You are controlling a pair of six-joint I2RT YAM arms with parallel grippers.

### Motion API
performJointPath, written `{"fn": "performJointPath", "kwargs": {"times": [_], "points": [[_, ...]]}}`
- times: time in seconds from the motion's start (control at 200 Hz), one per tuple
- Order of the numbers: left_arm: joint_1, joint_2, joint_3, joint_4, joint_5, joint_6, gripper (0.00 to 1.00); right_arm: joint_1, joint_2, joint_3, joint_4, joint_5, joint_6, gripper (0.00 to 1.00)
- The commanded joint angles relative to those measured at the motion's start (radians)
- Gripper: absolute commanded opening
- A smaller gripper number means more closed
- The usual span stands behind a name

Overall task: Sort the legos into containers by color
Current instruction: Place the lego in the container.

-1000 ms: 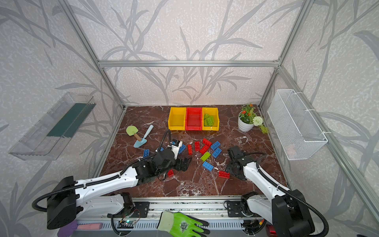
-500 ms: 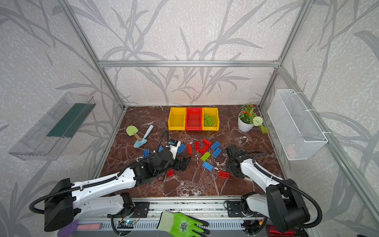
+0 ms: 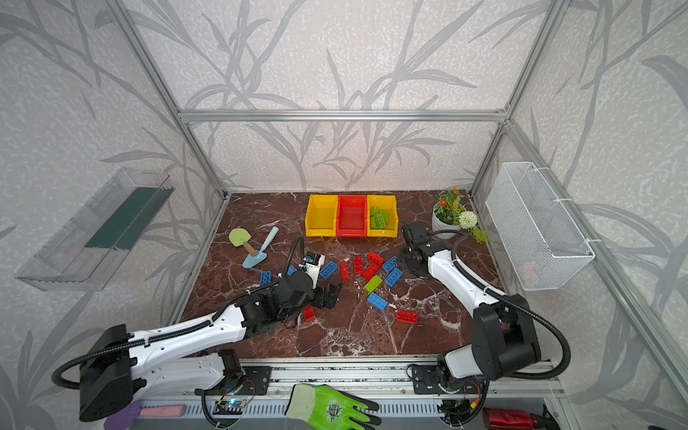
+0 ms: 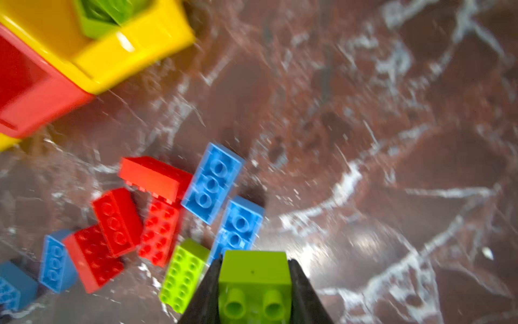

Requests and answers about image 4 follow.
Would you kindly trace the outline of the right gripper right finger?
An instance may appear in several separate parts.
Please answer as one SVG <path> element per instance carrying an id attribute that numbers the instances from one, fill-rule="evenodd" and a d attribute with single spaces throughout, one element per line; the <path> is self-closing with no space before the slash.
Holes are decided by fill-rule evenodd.
<path id="1" fill-rule="evenodd" d="M 333 324 L 302 267 L 295 259 L 288 260 L 292 281 L 290 323 Z"/>

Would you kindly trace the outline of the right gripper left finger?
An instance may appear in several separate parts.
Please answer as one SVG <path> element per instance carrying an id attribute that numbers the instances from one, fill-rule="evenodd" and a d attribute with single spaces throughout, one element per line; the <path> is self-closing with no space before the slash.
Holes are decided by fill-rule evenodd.
<path id="1" fill-rule="evenodd" d="M 219 317 L 219 275 L 222 256 L 214 260 L 197 287 L 187 309 L 178 321 L 183 323 L 220 324 Z"/>

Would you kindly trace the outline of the green lego small front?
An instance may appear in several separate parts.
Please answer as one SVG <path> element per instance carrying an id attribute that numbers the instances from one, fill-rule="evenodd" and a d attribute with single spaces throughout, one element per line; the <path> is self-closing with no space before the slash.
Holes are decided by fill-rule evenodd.
<path id="1" fill-rule="evenodd" d="M 289 323 L 292 280 L 285 252 L 227 251 L 219 275 L 221 323 Z"/>

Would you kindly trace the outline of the green lego top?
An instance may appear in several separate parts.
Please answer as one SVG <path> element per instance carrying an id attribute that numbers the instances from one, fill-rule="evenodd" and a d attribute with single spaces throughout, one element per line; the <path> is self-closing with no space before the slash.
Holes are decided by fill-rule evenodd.
<path id="1" fill-rule="evenodd" d="M 82 34 L 90 39 L 115 31 L 152 3 L 148 0 L 72 1 Z"/>

